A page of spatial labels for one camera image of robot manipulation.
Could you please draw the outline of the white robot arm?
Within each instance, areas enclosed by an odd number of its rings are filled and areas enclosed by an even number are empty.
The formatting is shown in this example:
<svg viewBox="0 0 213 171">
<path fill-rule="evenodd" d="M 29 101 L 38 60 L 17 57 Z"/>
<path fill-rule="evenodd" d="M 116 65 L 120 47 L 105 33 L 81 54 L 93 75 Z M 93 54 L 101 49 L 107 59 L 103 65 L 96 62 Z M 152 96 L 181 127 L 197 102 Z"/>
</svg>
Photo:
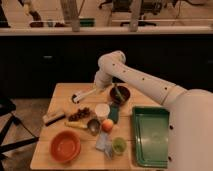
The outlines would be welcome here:
<svg viewBox="0 0 213 171">
<path fill-rule="evenodd" d="M 213 171 L 213 93 L 187 90 L 125 65 L 122 51 L 102 55 L 95 85 L 108 87 L 116 77 L 170 112 L 168 171 Z"/>
</svg>

